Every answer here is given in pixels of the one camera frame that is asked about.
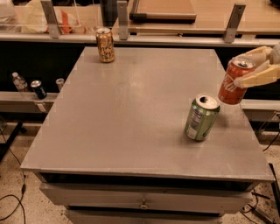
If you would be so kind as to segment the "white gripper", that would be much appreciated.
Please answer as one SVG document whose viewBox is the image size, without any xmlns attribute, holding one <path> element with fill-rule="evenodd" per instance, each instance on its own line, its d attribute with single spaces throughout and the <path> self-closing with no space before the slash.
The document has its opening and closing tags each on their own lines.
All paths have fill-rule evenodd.
<svg viewBox="0 0 280 224">
<path fill-rule="evenodd" d="M 260 46 L 236 56 L 242 64 L 259 66 L 253 72 L 236 78 L 238 88 L 252 88 L 276 82 L 280 79 L 280 42 L 273 48 Z"/>
</svg>

